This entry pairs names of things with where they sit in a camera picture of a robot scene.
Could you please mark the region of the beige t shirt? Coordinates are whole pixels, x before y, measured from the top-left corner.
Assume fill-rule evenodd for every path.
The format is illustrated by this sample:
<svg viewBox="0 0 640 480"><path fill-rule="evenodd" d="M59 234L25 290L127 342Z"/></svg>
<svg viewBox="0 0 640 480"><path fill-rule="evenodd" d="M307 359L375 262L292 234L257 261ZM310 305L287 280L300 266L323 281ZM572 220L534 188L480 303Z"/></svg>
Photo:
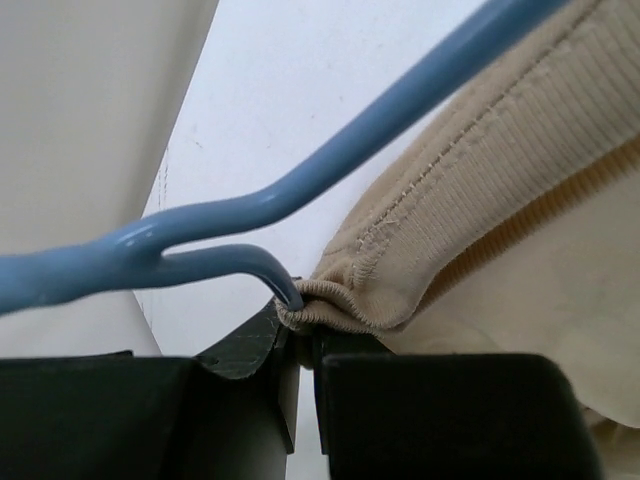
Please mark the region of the beige t shirt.
<svg viewBox="0 0 640 480"><path fill-rule="evenodd" d="M639 475L639 5L572 1L470 81L280 309L399 354L558 364L609 479Z"/></svg>

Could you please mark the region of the light blue wire hanger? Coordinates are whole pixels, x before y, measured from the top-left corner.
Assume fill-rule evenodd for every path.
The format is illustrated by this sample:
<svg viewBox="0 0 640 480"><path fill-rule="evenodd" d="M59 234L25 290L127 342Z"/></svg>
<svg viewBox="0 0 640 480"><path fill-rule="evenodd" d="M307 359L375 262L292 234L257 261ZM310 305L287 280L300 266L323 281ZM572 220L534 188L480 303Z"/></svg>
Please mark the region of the light blue wire hanger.
<svg viewBox="0 0 640 480"><path fill-rule="evenodd" d="M90 295L173 287L232 274L259 279L291 311L303 299L284 266L249 244L176 253L181 244L256 230L290 216L350 175L560 8L488 1L366 109L274 183L165 210L98 239L1 259L5 314Z"/></svg>

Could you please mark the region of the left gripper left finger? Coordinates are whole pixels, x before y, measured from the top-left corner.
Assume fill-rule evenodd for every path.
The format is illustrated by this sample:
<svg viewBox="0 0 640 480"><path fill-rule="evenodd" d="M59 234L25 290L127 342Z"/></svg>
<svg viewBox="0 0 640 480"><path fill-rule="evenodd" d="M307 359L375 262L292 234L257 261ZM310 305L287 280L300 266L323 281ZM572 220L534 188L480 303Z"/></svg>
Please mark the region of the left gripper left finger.
<svg viewBox="0 0 640 480"><path fill-rule="evenodd" d="M255 375L273 355L282 355L288 339L289 330L280 322L276 302L270 300L195 359L225 380L244 380Z"/></svg>

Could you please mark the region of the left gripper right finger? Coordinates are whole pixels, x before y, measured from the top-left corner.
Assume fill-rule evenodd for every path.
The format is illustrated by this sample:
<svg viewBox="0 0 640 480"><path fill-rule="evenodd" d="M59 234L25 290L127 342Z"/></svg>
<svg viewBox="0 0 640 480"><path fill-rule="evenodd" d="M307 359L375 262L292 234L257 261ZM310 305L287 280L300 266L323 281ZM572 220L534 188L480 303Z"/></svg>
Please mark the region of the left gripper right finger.
<svg viewBox="0 0 640 480"><path fill-rule="evenodd" d="M395 357L385 345L370 334L346 333L320 327L311 335L311 369L322 369L326 364L375 366Z"/></svg>

